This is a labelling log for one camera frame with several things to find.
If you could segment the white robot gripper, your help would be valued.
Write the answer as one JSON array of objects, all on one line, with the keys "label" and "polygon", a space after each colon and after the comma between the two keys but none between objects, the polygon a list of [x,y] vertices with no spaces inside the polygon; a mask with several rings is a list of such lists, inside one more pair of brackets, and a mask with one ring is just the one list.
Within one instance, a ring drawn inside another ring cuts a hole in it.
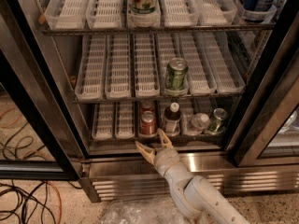
[{"label": "white robot gripper", "polygon": [[161,176],[178,177],[178,167],[180,162],[179,154],[172,148],[173,145],[171,140],[162,129],[158,128],[157,134],[160,137],[163,149],[157,153],[156,157],[154,148],[144,146],[138,141],[135,142],[136,149],[148,163],[154,164],[155,169]]}]

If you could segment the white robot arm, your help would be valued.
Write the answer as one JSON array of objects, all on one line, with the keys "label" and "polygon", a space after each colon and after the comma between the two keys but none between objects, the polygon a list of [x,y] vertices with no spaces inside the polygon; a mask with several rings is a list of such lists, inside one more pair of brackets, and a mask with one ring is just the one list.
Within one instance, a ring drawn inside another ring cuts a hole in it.
[{"label": "white robot arm", "polygon": [[196,219],[206,211],[218,224],[249,224],[210,182],[189,170],[162,129],[158,129],[157,134],[161,140],[160,149],[138,141],[135,146],[165,178],[172,200],[183,216]]}]

